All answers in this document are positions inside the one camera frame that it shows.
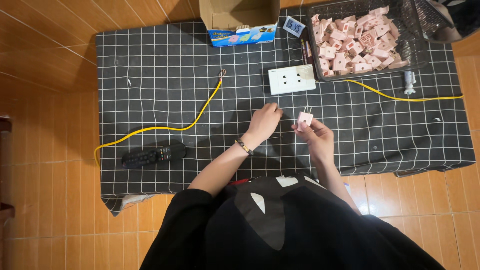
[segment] electrical outlet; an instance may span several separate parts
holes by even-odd
[[[311,64],[268,71],[270,94],[278,95],[315,89],[315,77]]]

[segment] floor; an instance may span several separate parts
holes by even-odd
[[[480,56],[456,58],[473,144],[480,160]],[[17,215],[4,227],[4,269],[137,269],[172,195],[112,217],[99,198],[94,164],[96,93],[2,104],[13,134],[1,135],[1,200]],[[344,177],[364,214],[397,227],[447,269],[479,269],[477,164],[396,178]]]

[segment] product box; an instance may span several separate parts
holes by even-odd
[[[199,0],[214,47],[272,42],[280,0]]]

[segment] checkered tablecloth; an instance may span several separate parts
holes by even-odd
[[[175,193],[247,131],[252,113],[277,102],[284,116],[272,137],[238,169],[234,180],[304,172],[316,176],[307,145],[290,125],[305,106],[335,133],[335,164],[342,175],[405,170],[448,170],[475,162],[463,100],[395,101],[347,82],[271,96],[269,69],[301,65],[300,40],[281,26],[287,15],[306,22],[304,10],[282,10],[274,42],[214,48],[201,21],[99,33],[96,36],[100,143],[150,126],[185,127],[227,70],[199,122],[191,129],[156,130],[101,149],[101,195],[114,215],[125,195]],[[417,72],[410,98],[461,93],[450,45],[429,44],[432,61]],[[400,73],[360,79],[390,96],[403,94]],[[178,161],[123,170],[129,151],[182,142]]]

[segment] black remote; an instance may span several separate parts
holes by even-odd
[[[186,154],[184,144],[175,144],[125,154],[121,163],[124,169],[134,169],[162,161],[179,160]]]

